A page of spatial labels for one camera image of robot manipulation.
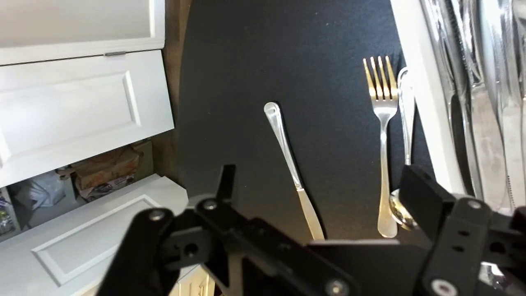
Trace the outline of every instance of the screw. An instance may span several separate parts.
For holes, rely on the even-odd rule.
[[[217,209],[217,202],[216,201],[206,201],[203,207],[206,210],[216,210]]]
[[[328,289],[329,296],[347,296],[349,294],[347,284],[341,279],[329,281],[326,289]]]
[[[474,209],[480,209],[480,207],[482,207],[479,201],[469,201],[467,204],[469,204],[471,207],[474,207]]]
[[[457,296],[459,294],[457,288],[452,283],[441,279],[441,278],[433,279],[431,288],[438,296]]]
[[[165,210],[152,210],[150,220],[161,220],[165,217]]]

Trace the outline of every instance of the silver fork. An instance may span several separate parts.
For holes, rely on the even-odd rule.
[[[364,59],[364,69],[369,85],[369,95],[372,97],[374,112],[380,120],[380,207],[377,229],[382,237],[393,238],[398,233],[397,220],[390,209],[390,171],[388,171],[388,125],[398,110],[398,87],[392,67],[392,61],[387,56],[387,72],[383,61],[378,56],[378,69],[375,57],[370,57],[374,77],[369,71],[367,59]]]

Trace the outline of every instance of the fork handle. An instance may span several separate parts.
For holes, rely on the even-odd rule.
[[[390,209],[390,171],[388,171],[388,123],[382,123],[380,130],[380,209],[378,232],[385,238],[398,233],[397,220]]]

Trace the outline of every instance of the white cabinet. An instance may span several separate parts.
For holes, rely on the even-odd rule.
[[[148,207],[181,214],[186,204],[183,187],[152,176],[23,232],[0,243],[2,294],[84,294],[104,278],[135,214]]]
[[[0,187],[173,127],[160,51],[0,67]]]
[[[2,0],[0,66],[165,46],[165,0]]]

